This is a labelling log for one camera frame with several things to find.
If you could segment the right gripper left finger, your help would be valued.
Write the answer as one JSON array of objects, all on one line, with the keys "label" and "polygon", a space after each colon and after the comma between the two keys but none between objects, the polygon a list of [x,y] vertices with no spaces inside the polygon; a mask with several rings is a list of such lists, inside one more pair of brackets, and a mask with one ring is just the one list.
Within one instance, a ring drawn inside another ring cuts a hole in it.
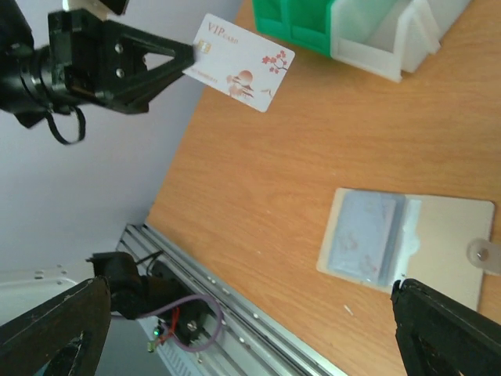
[{"label": "right gripper left finger", "polygon": [[1,326],[1,374],[93,375],[110,321],[106,278],[87,279]]}]

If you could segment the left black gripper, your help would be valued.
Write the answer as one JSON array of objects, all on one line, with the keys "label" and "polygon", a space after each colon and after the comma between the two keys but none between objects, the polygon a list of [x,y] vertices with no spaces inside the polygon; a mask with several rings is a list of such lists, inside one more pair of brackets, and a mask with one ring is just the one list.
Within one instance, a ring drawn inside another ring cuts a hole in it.
[{"label": "left black gripper", "polygon": [[[150,102],[195,62],[192,45],[100,20],[86,9],[50,13],[48,26],[46,90],[54,110],[92,103],[122,114],[147,113]],[[119,78],[113,53],[128,58],[152,53],[174,59]]]}]

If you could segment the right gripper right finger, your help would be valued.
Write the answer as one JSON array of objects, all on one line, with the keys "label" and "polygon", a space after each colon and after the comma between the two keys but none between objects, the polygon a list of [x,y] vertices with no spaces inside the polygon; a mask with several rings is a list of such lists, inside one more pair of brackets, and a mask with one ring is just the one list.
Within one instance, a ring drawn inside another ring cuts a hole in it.
[{"label": "right gripper right finger", "polygon": [[499,375],[500,325],[415,279],[391,291],[408,375]]}]

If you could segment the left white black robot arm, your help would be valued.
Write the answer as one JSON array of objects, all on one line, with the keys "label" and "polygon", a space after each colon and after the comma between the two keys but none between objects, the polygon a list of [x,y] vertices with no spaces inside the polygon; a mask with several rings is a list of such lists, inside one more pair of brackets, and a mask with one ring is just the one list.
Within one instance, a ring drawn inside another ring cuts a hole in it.
[{"label": "left white black robot arm", "polygon": [[24,128],[54,114],[75,114],[77,141],[85,138],[81,106],[144,114],[150,102],[194,65],[191,45],[109,19],[126,1],[65,1],[48,14],[49,43],[35,48],[31,28],[15,1],[1,3],[1,109]]}]

